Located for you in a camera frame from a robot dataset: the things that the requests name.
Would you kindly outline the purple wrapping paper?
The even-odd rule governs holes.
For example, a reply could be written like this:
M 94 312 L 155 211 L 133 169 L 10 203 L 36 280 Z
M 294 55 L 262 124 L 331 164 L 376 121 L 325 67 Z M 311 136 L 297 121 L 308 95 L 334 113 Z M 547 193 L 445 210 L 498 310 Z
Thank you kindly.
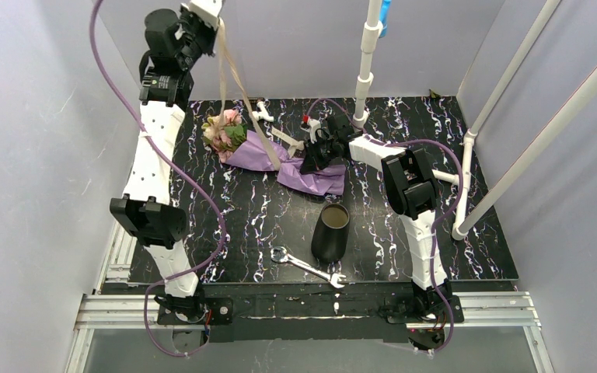
M 277 181 L 281 185 L 299 192 L 316 196 L 325 196 L 326 194 L 341 196 L 344 194 L 347 172 L 345 165 L 327 166 L 324 170 L 316 173 L 301 174 L 299 169 L 303 163 L 302 158 L 290 157 L 287 150 L 274 142 L 271 143 L 271 147 L 279 158 L 279 170 L 274 168 L 260 137 L 254 131 L 247 131 L 246 140 L 234 152 L 227 151 L 219 158 L 226 165 L 241 169 L 257 172 L 275 171 Z

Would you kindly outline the pink flower bunch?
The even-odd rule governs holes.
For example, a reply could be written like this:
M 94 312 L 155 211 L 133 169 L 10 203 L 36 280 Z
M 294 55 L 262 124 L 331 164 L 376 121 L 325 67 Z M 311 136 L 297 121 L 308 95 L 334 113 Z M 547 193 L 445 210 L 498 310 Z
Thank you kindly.
M 203 142 L 226 163 L 247 140 L 248 129 L 238 110 L 227 109 L 222 115 L 208 117 L 201 125 Z

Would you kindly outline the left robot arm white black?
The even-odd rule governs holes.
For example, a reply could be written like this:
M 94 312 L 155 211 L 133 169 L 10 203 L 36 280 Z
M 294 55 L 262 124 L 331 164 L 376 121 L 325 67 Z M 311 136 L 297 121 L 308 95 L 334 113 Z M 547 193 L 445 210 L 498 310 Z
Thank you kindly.
M 171 204 L 168 160 L 194 86 L 190 70 L 202 55 L 213 54 L 222 6 L 221 1 L 190 1 L 178 12 L 157 9 L 145 17 L 148 50 L 139 64 L 145 127 L 123 195 L 110 202 L 111 214 L 152 256 L 165 293 L 173 298 L 193 296 L 198 279 L 187 272 L 187 215 Z

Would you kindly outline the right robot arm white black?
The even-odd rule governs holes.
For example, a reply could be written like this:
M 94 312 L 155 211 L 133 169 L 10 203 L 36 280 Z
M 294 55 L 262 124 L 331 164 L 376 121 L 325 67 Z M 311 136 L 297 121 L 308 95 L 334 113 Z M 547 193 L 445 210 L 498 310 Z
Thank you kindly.
M 323 122 L 303 117 L 309 132 L 300 173 L 325 170 L 334 159 L 364 163 L 382 173 L 386 199 L 400 216 L 411 254 L 412 282 L 430 291 L 446 282 L 433 229 L 437 207 L 437 182 L 423 150 L 415 151 L 385 144 L 354 129 L 346 115 Z

